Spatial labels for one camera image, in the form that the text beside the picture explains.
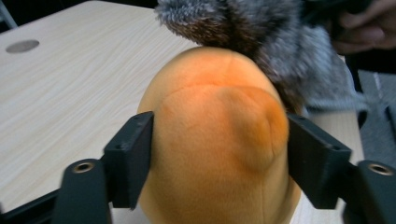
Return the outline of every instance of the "gray plush toy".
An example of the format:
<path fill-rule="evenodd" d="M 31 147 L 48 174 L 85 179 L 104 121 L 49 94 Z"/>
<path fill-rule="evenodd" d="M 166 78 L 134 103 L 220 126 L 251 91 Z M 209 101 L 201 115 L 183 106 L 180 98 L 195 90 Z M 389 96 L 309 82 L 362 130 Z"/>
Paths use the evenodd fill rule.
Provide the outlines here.
<path fill-rule="evenodd" d="M 159 0 L 158 19 L 200 45 L 248 56 L 289 111 L 361 110 L 346 64 L 322 26 L 302 22 L 303 0 Z"/>

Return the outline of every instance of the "orange fabric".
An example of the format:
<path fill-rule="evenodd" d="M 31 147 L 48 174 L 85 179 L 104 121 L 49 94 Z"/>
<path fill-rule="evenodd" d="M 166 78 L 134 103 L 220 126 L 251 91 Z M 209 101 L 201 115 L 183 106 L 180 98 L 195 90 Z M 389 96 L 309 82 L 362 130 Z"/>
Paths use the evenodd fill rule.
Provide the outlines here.
<path fill-rule="evenodd" d="M 227 49 L 178 55 L 150 83 L 150 173 L 140 203 L 152 223 L 288 223 L 289 126 L 261 70 Z"/>

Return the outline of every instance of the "human hand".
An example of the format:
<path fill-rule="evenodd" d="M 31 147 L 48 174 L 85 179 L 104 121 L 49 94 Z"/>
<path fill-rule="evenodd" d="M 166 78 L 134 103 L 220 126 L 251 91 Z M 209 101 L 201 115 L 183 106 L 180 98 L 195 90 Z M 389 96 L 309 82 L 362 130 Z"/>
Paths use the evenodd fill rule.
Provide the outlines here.
<path fill-rule="evenodd" d="M 373 0 L 356 15 L 343 12 L 339 23 L 346 29 L 332 41 L 339 54 L 396 48 L 396 0 Z"/>

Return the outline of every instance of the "plush toy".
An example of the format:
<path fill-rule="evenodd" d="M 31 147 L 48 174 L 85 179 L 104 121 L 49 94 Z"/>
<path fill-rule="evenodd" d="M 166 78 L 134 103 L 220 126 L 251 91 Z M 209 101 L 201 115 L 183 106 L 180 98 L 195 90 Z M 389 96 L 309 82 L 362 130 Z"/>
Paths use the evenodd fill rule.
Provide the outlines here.
<path fill-rule="evenodd" d="M 200 47 L 152 79 L 151 165 L 139 202 L 151 223 L 289 223 L 289 126 L 270 80 L 248 57 Z"/>
<path fill-rule="evenodd" d="M 248 56 L 301 112 L 365 108 L 322 26 L 304 23 L 305 0 L 159 0 L 160 22 L 198 44 Z"/>

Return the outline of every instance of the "light wood tabletop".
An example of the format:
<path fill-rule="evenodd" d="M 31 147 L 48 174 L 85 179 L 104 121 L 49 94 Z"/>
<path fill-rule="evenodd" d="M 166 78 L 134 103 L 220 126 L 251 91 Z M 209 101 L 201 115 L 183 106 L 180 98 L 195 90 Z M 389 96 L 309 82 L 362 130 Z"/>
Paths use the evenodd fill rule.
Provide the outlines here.
<path fill-rule="evenodd" d="M 59 188 L 70 163 L 99 159 L 107 142 L 135 115 L 154 75 L 195 46 L 161 27 L 152 9 L 97 1 L 1 34 L 3 210 Z M 353 112 L 314 120 L 355 149 L 354 160 L 362 159 Z M 114 209 L 113 220 L 147 223 L 139 209 Z M 340 209 L 319 211 L 303 197 L 291 222 L 341 223 Z"/>

